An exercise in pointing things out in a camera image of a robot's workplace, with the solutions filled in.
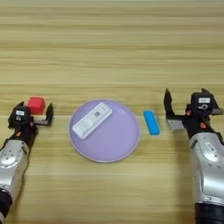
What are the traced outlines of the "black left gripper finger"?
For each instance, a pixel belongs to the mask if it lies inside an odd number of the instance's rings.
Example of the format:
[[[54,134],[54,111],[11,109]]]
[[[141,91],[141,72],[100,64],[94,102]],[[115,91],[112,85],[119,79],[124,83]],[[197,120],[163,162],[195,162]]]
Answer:
[[[8,119],[8,123],[9,123],[9,128],[15,128],[21,121],[23,116],[25,115],[24,112],[17,112],[17,109],[19,107],[23,107],[24,106],[24,102],[21,101],[11,112],[10,117]]]
[[[49,126],[52,122],[52,119],[53,119],[53,105],[52,104],[50,104],[48,106],[45,115],[46,115],[46,118],[45,118],[46,125]]]

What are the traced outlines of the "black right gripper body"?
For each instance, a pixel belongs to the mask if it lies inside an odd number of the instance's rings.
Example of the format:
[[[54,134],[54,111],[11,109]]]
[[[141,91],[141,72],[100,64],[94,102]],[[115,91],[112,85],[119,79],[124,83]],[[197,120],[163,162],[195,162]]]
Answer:
[[[199,133],[214,133],[208,116],[203,117],[192,111],[187,111],[184,115],[175,115],[173,112],[168,112],[165,117],[172,130],[186,130],[189,138]]]

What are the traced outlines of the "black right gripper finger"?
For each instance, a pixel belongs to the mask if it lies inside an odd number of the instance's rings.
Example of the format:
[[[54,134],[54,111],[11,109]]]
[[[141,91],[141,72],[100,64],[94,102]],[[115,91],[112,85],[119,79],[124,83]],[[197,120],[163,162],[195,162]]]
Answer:
[[[214,95],[205,88],[202,88],[202,93],[206,96],[205,99],[206,110],[211,115],[223,115],[224,110],[218,106],[218,103],[215,100]]]
[[[164,93],[164,109],[167,117],[174,116],[174,112],[172,110],[172,95],[168,88]]]

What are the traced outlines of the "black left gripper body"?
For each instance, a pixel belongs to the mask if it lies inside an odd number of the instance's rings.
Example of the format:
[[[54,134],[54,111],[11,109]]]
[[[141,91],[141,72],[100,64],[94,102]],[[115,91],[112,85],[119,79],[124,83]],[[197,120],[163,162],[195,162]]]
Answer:
[[[38,126],[47,126],[47,120],[31,120],[26,124],[19,124],[15,126],[14,138],[35,136],[38,131]]]

